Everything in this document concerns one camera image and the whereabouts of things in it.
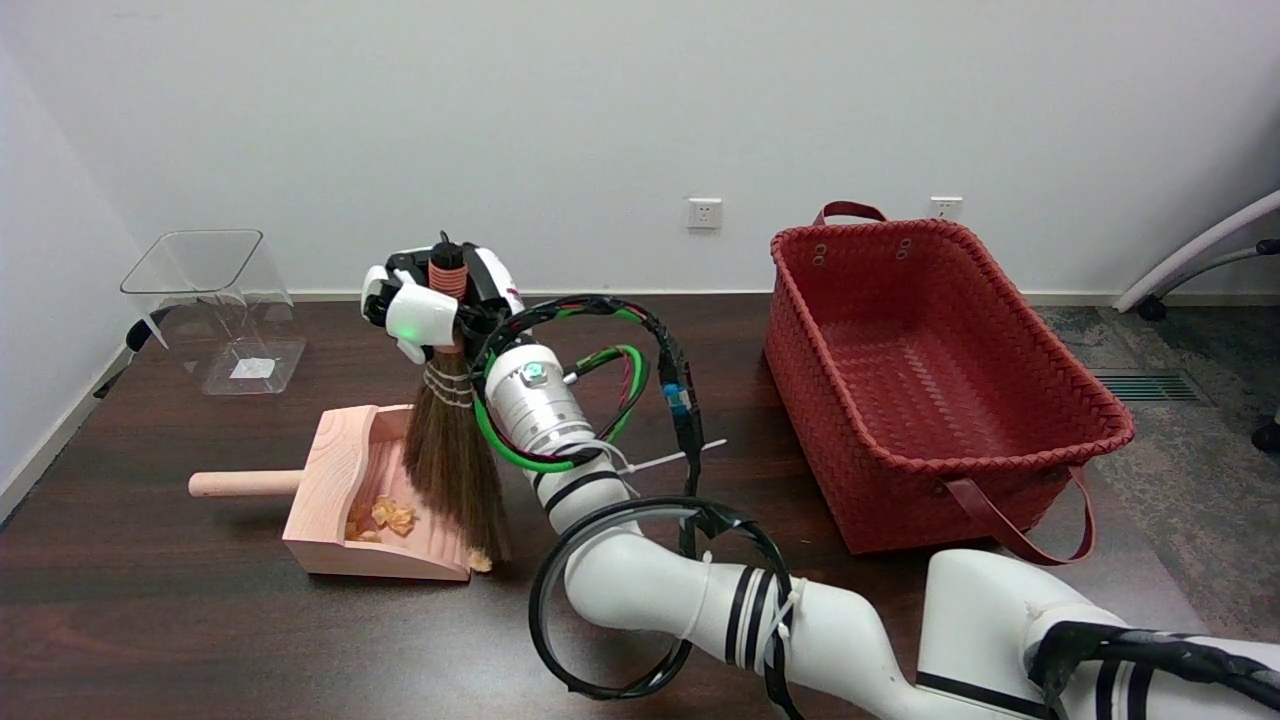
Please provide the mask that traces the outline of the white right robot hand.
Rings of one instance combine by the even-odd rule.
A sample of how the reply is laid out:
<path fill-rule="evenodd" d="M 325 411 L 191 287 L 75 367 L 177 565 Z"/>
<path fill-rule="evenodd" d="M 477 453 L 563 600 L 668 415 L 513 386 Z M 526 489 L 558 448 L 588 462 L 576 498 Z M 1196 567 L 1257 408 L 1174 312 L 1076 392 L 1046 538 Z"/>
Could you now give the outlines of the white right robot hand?
<path fill-rule="evenodd" d="M 430 247 L 394 252 L 370 266 L 360 304 L 365 320 L 383 328 L 417 365 L 447 350 L 476 357 L 499 322 L 525 309 L 494 251 L 445 234 Z"/>

